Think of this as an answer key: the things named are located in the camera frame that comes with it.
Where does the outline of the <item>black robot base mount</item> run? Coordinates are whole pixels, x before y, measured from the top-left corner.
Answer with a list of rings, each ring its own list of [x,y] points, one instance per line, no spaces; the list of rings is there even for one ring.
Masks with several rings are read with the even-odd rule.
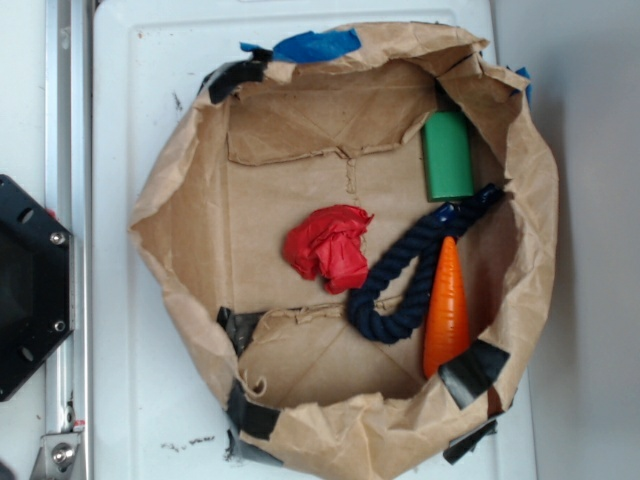
[[[1,400],[71,333],[71,233],[1,176]]]

